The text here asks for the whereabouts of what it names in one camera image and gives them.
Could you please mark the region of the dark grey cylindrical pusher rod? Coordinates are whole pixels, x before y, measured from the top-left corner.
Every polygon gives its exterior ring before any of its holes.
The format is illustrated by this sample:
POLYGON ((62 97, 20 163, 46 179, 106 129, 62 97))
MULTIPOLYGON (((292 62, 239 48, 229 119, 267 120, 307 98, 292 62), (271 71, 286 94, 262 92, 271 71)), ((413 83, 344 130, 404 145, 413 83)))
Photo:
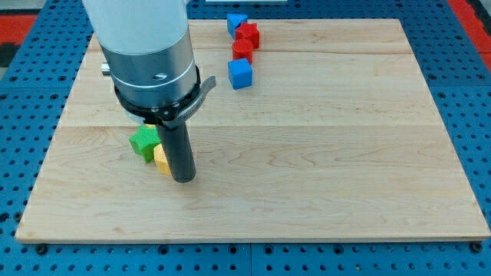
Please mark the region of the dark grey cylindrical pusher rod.
POLYGON ((193 180, 196 165, 186 124, 174 128, 157 125, 157 132, 173 179, 180 183, 193 180))

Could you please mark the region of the black clamp ring with lever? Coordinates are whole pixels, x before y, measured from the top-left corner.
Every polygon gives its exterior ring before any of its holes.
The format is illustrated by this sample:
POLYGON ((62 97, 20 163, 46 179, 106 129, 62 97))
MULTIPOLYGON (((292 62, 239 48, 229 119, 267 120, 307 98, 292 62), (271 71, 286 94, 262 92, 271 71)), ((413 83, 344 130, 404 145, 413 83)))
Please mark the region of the black clamp ring with lever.
POLYGON ((168 129, 173 129, 185 124, 185 122, 194 115, 197 110, 203 105, 207 94, 216 86, 216 77, 211 76, 201 81, 199 68, 196 67, 196 82, 185 96, 178 100, 172 100, 169 104, 151 104, 146 106, 148 100, 155 100, 155 96, 169 96, 171 92, 175 92, 172 84, 177 83, 171 81, 168 84, 157 87, 136 87, 126 85, 123 82, 120 84, 115 81, 114 89, 120 105, 129 113, 129 117, 137 123, 161 125, 168 129))

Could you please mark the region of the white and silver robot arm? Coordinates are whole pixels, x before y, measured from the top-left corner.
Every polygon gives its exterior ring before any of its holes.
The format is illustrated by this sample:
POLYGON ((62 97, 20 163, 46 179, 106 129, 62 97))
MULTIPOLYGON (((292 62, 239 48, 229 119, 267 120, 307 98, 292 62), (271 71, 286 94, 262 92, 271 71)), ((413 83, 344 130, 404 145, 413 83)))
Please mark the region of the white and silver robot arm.
POLYGON ((216 86, 196 66, 184 0, 83 0, 120 105, 153 124, 177 182, 196 175, 186 121, 216 86))

